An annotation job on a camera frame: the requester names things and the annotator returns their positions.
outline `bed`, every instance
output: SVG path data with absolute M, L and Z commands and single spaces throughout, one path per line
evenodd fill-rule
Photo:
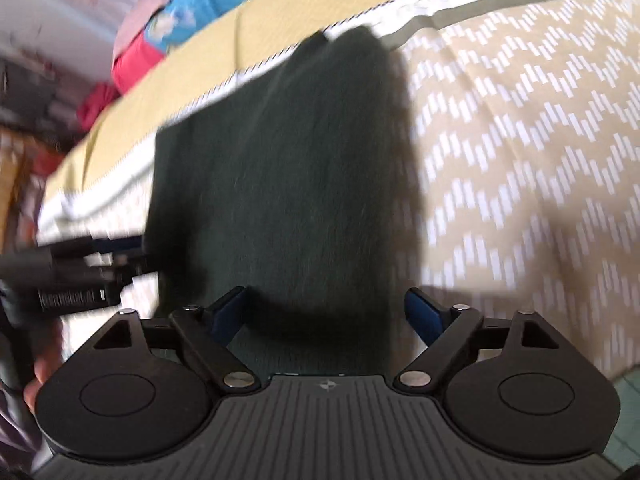
M 39 239 L 140 233 L 154 138 L 316 30 L 367 25 L 406 76 L 398 291 L 531 308 L 606 376 L 640 362 L 640 0 L 248 0 L 172 52 L 47 182 Z M 418 247 L 403 233 L 417 234 Z M 123 305 L 149 316 L 153 276 Z M 67 351 L 110 312 L 66 320 Z M 394 344 L 419 349 L 399 322 Z

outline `metal screw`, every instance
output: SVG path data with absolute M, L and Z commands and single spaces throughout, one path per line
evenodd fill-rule
M 426 386 L 431 382 L 431 376 L 419 370 L 411 370 L 400 376 L 400 382 L 404 384 L 404 386 L 420 388 L 421 386 Z
M 255 377 L 247 372 L 231 372 L 222 380 L 229 388 L 248 388 L 255 383 Z

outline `human hand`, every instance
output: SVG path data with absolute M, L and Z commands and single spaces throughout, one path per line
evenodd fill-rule
M 31 413 L 34 413 L 36 396 L 42 385 L 62 366 L 62 322 L 60 320 L 52 324 L 47 345 L 36 352 L 33 365 L 36 378 L 24 389 L 24 402 Z

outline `ribbed black surface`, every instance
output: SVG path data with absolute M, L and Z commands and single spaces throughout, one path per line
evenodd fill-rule
M 598 456 L 532 466 L 487 455 L 461 440 L 432 400 L 396 394 L 380 377 L 281 376 L 259 394 L 225 400 L 202 434 L 171 456 L 112 467 L 57 456 L 36 478 L 609 480 L 617 474 Z

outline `green towel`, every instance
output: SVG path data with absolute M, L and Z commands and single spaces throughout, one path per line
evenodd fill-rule
M 390 56 L 366 28 L 290 58 L 161 131 L 145 247 L 167 314 L 251 286 L 230 348 L 274 372 L 386 371 L 399 135 Z

